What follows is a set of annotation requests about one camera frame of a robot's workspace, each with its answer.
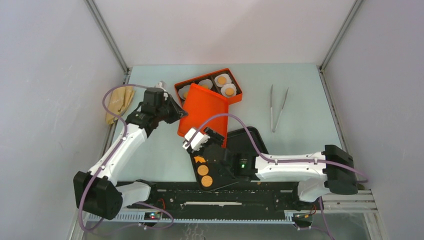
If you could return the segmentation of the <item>black baking tray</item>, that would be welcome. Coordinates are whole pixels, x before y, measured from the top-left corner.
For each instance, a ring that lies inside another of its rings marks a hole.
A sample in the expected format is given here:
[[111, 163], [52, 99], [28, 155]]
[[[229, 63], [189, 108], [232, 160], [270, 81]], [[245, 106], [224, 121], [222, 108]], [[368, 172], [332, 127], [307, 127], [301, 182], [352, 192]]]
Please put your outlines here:
[[[227, 134], [227, 138], [224, 138], [222, 147], [234, 150], [249, 150], [255, 154], [255, 158], [259, 156], [255, 148], [258, 148], [259, 152], [267, 154], [268, 150], [259, 134], [259, 131], [252, 126], [248, 126], [247, 130], [248, 132], [246, 132], [244, 128], [241, 128], [229, 132]], [[255, 180], [253, 181], [260, 180], [260, 178], [257, 176], [257, 173], [258, 169], [255, 167]], [[230, 185], [212, 185], [211, 187], [203, 187], [202, 185], [199, 185], [199, 188], [204, 192], [211, 192], [228, 186]]]

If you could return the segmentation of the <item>orange box lid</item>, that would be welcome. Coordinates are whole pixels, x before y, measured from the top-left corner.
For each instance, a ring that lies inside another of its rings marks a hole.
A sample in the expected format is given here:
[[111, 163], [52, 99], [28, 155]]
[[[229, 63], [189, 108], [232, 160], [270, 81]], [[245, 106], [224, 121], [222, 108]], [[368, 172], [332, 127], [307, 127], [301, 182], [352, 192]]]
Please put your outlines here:
[[226, 97], [192, 83], [188, 86], [187, 96], [182, 108], [188, 115], [180, 119], [177, 134], [184, 137], [191, 128], [198, 129], [212, 116], [227, 114], [229, 102]]

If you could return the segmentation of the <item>orange cookie box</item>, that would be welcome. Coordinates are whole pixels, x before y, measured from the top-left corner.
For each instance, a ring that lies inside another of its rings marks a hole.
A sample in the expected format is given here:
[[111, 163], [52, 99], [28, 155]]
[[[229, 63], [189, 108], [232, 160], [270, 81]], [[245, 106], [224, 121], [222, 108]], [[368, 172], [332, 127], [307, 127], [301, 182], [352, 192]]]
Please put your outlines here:
[[183, 104], [188, 96], [192, 84], [199, 85], [228, 99], [230, 105], [241, 102], [243, 91], [229, 68], [206, 73], [174, 85], [180, 102]]

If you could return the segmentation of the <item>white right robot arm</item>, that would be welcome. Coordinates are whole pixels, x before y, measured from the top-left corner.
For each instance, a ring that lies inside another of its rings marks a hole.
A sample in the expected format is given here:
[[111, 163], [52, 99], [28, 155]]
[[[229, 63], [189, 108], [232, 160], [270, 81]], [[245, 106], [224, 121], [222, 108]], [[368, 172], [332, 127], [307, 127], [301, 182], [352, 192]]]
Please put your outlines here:
[[352, 157], [336, 145], [301, 155], [271, 155], [224, 148], [222, 135], [207, 128], [191, 128], [183, 148], [190, 154], [196, 181], [211, 192], [242, 182], [291, 182], [296, 186], [291, 204], [304, 209], [319, 197], [332, 193], [355, 195], [358, 183]]

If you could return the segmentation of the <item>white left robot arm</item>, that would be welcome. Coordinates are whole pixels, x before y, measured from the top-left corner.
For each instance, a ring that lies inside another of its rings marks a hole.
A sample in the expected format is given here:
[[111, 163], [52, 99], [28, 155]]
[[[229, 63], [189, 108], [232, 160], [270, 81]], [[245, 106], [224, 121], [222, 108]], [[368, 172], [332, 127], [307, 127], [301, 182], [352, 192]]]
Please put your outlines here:
[[158, 194], [152, 191], [153, 183], [136, 180], [118, 186], [119, 175], [160, 122], [172, 124], [187, 115], [163, 87], [146, 87], [136, 109], [126, 119], [117, 117], [123, 122], [123, 129], [115, 142], [87, 172], [75, 174], [73, 187], [78, 215], [87, 212], [112, 220], [122, 208], [137, 202], [145, 208], [156, 206]]

